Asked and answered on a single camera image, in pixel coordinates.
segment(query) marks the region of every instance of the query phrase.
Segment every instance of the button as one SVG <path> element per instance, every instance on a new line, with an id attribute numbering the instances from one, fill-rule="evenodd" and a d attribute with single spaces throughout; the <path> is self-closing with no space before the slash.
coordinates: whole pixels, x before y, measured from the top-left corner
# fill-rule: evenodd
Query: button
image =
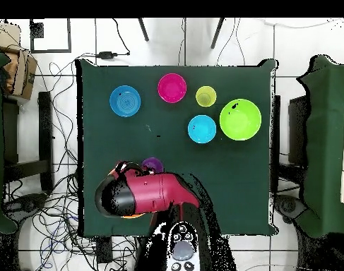
<path id="1" fill-rule="evenodd" d="M 189 260 L 194 254 L 191 244 L 186 241 L 177 242 L 173 249 L 173 258 L 178 261 Z"/>
<path id="2" fill-rule="evenodd" d="M 180 271 L 182 268 L 182 265 L 180 265 L 179 263 L 174 263 L 172 265 L 172 271 Z"/>
<path id="3" fill-rule="evenodd" d="M 179 231 L 181 232 L 181 233 L 185 233 L 186 232 L 186 227 L 182 224 L 182 225 L 180 225 L 179 226 Z"/>
<path id="4" fill-rule="evenodd" d="M 187 240 L 187 241 L 190 241 L 190 240 L 193 239 L 193 235 L 190 234 L 190 233 L 186 233 L 186 234 L 184 235 L 184 239 Z"/>
<path id="5" fill-rule="evenodd" d="M 194 270 L 194 265 L 192 263 L 190 263 L 190 262 L 185 262 L 184 269 L 186 271 L 193 271 Z"/>
<path id="6" fill-rule="evenodd" d="M 177 242 L 177 241 L 179 241 L 179 240 L 181 239 L 181 237 L 180 237 L 179 234 L 175 234 L 175 235 L 173 236 L 173 239 L 174 239 L 175 242 Z"/>

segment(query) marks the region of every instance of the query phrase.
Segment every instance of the white tile floor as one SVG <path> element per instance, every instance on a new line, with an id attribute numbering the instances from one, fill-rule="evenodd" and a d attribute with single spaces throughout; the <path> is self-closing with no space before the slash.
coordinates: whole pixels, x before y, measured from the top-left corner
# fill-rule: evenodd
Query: white tile floor
<path id="1" fill-rule="evenodd" d="M 344 19 L 332 21 L 335 18 L 236 18 L 235 27 L 239 22 L 237 36 L 232 36 L 223 53 L 220 55 L 219 64 L 223 66 L 236 66 L 245 64 L 257 65 L 262 59 L 274 58 L 279 62 L 276 73 L 276 94 L 281 95 L 280 115 L 280 151 L 288 153 L 288 118 L 287 106 L 290 99 L 305 94 L 304 88 L 296 81 L 307 71 L 310 58 L 315 54 L 327 54 L 334 61 L 344 63 Z M 144 18 L 144 23 L 149 36 L 149 42 L 143 38 L 141 28 L 137 19 L 117 19 L 119 31 L 129 48 L 130 56 L 119 56 L 112 61 L 88 58 L 99 66 L 104 65 L 129 65 L 129 66 L 152 66 L 152 65 L 177 65 L 178 53 L 184 33 L 181 29 L 181 18 Z M 30 48 L 30 29 L 28 20 L 8 20 L 21 28 L 21 46 Z M 45 38 L 35 42 L 35 49 L 65 49 L 66 42 L 66 19 L 45 19 Z M 223 23 L 220 36 L 215 49 L 210 48 L 213 35 L 218 24 L 218 18 L 187 18 L 186 30 L 186 64 L 216 65 L 221 49 L 229 39 L 234 18 L 227 18 Z M 60 81 L 55 85 L 52 95 L 55 96 L 65 88 L 71 87 L 57 96 L 55 106 L 74 122 L 68 147 L 77 156 L 77 133 L 76 133 L 76 81 L 75 67 L 67 64 L 83 53 L 97 53 L 100 51 L 113 51 L 117 53 L 126 52 L 116 30 L 112 19 L 71 19 L 71 53 L 68 54 L 34 54 L 40 69 L 37 70 L 34 90 L 31 100 L 20 109 L 18 152 L 20 161 L 28 161 L 38 158 L 38 113 L 37 94 L 45 91 L 44 77 L 48 90 L 51 90 L 58 78 L 52 76 L 59 68 L 62 71 Z M 184 45 L 180 53 L 180 64 L 184 64 Z M 62 128 L 66 133 L 71 131 L 71 122 L 60 116 Z M 54 114 L 54 123 L 60 128 L 60 123 Z M 54 128 L 54 163 L 67 164 L 67 158 L 61 157 L 64 153 L 64 140 L 60 132 Z M 281 161 L 286 161 L 286 156 L 280 156 Z M 76 169 L 75 165 L 69 166 L 69 171 Z M 68 165 L 61 165 L 56 173 L 56 181 L 68 174 Z M 33 176 L 23 180 L 23 187 L 16 194 L 38 192 L 40 190 L 39 176 Z M 11 189 L 18 185 L 11 184 Z M 280 189 L 291 187 L 286 182 L 280 182 Z M 66 184 L 61 184 L 55 192 L 65 192 Z M 35 227 L 46 233 L 40 220 L 34 219 Z M 293 266 L 297 264 L 297 237 L 292 225 L 285 224 L 282 217 L 273 213 L 273 223 L 279 229 L 276 236 L 229 236 L 230 248 L 235 257 L 238 271 L 295 271 Z M 20 262 L 22 267 L 35 271 L 40 266 L 40 244 L 44 236 L 32 225 L 28 219 L 23 225 L 20 233 Z M 115 237 L 118 243 L 123 237 Z M 120 245 L 116 248 L 115 256 L 121 254 L 124 248 Z M 60 271 L 70 255 L 65 251 L 54 254 L 54 260 L 49 262 L 52 268 L 44 268 L 42 271 Z M 132 258 L 129 259 L 128 269 L 132 270 Z M 92 271 L 83 255 L 73 255 L 68 263 L 69 268 L 64 267 L 62 271 Z"/>

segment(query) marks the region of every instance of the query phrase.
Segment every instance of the purple bowl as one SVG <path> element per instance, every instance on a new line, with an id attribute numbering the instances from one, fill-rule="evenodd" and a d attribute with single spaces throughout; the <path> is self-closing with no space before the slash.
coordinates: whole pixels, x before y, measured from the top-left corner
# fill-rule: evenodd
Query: purple bowl
<path id="1" fill-rule="evenodd" d="M 157 158 L 155 157 L 149 157 L 148 159 L 145 159 L 142 163 L 141 163 L 142 167 L 148 167 L 151 169 L 155 170 L 155 173 L 158 174 L 160 172 L 164 172 L 164 167 L 161 161 L 159 161 Z"/>

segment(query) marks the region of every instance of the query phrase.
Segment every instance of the blue bowl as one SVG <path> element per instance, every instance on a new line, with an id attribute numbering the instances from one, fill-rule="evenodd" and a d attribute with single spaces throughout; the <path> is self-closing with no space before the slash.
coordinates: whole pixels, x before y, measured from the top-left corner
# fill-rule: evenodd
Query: blue bowl
<path id="1" fill-rule="evenodd" d="M 195 116 L 188 125 L 189 137 L 196 143 L 209 143 L 216 132 L 214 120 L 206 115 Z"/>
<path id="2" fill-rule="evenodd" d="M 112 111 L 119 116 L 133 116 L 141 107 L 141 96 L 131 86 L 115 88 L 109 99 Z"/>

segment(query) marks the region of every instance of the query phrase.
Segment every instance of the pink bowl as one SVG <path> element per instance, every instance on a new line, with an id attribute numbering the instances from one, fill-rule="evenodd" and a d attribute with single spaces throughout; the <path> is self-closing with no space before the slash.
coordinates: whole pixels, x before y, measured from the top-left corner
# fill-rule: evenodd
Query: pink bowl
<path id="1" fill-rule="evenodd" d="M 186 94 L 186 81 L 175 73 L 163 76 L 158 83 L 159 96 L 168 103 L 176 103 Z"/>

